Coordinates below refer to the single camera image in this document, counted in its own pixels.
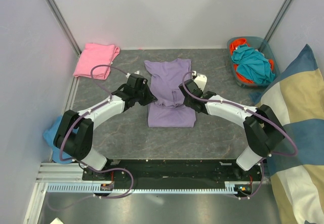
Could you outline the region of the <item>purple t shirt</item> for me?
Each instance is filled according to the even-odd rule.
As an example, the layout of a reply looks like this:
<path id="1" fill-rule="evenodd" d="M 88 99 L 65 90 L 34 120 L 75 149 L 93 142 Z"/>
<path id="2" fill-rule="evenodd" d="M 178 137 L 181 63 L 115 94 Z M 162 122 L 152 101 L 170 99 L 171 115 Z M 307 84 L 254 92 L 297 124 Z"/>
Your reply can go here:
<path id="1" fill-rule="evenodd" d="M 148 126 L 154 128 L 194 127 L 195 111 L 184 105 L 184 96 L 179 89 L 183 76 L 191 71 L 190 59 L 175 59 L 171 62 L 144 61 L 151 74 L 150 91 L 157 101 L 149 104 Z"/>

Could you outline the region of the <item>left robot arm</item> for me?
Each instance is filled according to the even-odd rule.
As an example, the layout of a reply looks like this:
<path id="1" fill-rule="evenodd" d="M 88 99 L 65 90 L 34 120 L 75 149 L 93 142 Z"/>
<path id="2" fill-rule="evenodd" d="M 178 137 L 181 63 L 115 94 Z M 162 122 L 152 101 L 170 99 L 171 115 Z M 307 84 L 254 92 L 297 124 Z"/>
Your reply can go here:
<path id="1" fill-rule="evenodd" d="M 110 118 L 126 112 L 136 103 L 141 106 L 156 102 L 142 75 L 132 73 L 128 80 L 107 99 L 92 108 L 75 112 L 66 111 L 58 126 L 53 140 L 54 146 L 60 150 L 59 157 L 64 161 L 63 153 L 73 160 L 80 161 L 94 169 L 94 175 L 100 180 L 106 180 L 111 175 L 108 159 L 98 153 L 93 147 L 94 130 Z"/>

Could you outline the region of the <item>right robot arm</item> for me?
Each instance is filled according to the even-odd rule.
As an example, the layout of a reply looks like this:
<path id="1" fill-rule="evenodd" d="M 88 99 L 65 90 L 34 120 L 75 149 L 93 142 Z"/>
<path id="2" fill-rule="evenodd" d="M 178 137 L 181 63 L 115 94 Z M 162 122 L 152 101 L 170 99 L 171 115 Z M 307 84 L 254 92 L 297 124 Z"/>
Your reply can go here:
<path id="1" fill-rule="evenodd" d="M 231 171 L 237 180 L 248 177 L 250 169 L 270 155 L 288 136 L 275 113 L 267 105 L 245 106 L 211 91 L 204 93 L 192 79 L 181 83 L 179 89 L 184 95 L 185 106 L 197 113 L 221 117 L 244 129 L 248 146 L 238 156 L 237 164 Z"/>

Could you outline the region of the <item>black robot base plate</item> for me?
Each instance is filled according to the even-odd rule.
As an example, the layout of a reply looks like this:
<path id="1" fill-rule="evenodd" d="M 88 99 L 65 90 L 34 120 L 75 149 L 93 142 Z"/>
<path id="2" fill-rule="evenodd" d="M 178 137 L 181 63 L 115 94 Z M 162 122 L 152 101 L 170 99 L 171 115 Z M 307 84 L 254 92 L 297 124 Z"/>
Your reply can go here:
<path id="1" fill-rule="evenodd" d="M 257 165 L 242 170 L 234 159 L 212 160 L 115 160 L 105 169 L 113 172 L 83 171 L 84 181 L 113 181 L 122 188 L 186 188 L 222 187 L 226 182 L 250 183 L 261 180 L 261 168 Z"/>

